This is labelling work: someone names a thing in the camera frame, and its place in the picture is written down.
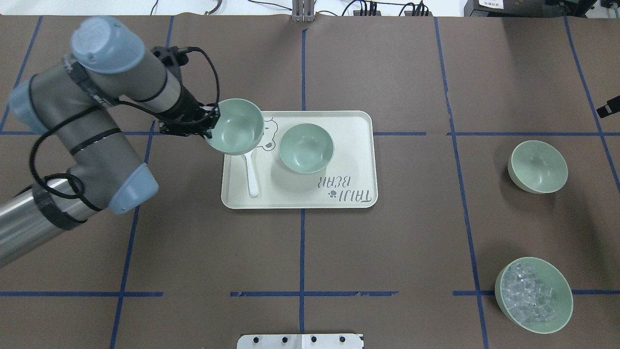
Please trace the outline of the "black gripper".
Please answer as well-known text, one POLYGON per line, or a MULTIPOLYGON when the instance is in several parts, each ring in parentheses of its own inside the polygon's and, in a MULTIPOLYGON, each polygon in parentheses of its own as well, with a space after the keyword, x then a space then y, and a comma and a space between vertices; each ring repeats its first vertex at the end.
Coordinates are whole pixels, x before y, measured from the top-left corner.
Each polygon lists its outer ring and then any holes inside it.
POLYGON ((159 133, 188 137, 197 135, 212 138, 212 130, 219 120, 217 103, 182 101, 166 112, 159 114, 159 133))

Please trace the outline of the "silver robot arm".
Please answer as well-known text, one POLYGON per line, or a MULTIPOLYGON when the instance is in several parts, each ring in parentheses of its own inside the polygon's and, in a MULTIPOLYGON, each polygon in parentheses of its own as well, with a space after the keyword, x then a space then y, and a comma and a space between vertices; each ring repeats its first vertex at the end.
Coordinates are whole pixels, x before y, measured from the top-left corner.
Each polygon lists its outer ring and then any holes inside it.
POLYGON ((167 135, 211 137, 217 102, 198 102, 181 80, 190 52, 203 49, 147 49, 116 18, 90 17, 60 63, 10 93, 10 109, 38 139, 28 159, 33 183, 1 206, 2 267, 106 208, 124 214, 158 192, 110 108, 148 113, 167 135))

